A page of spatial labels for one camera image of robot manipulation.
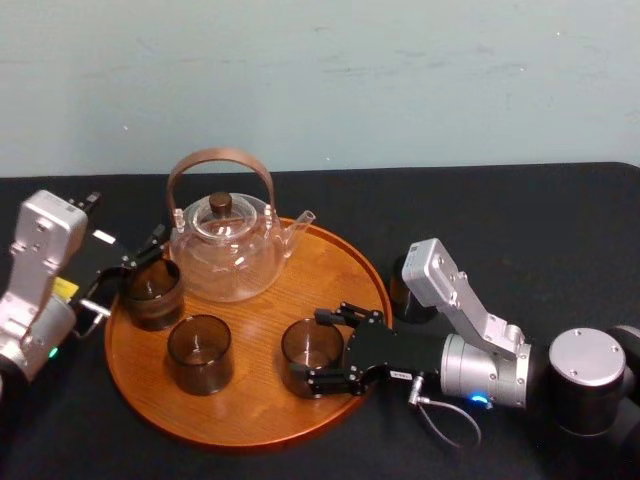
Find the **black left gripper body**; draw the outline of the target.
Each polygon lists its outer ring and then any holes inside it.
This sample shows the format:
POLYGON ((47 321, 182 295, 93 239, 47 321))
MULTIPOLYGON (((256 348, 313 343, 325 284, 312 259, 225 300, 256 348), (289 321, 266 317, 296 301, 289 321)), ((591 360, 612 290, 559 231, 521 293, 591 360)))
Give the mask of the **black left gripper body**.
POLYGON ((56 276, 53 293, 66 303, 79 303, 96 272, 120 265, 125 255, 130 252, 113 235, 99 229, 91 230, 56 276))

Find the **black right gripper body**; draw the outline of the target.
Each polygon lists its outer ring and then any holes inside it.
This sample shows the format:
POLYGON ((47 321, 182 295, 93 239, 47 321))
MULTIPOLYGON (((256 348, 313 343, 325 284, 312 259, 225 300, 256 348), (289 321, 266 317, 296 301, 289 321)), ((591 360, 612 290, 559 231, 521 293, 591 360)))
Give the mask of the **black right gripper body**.
POLYGON ((375 381, 411 381, 418 375, 435 384, 440 380, 444 344, 444 337, 361 324, 350 336, 343 357, 347 391, 362 395, 375 381))

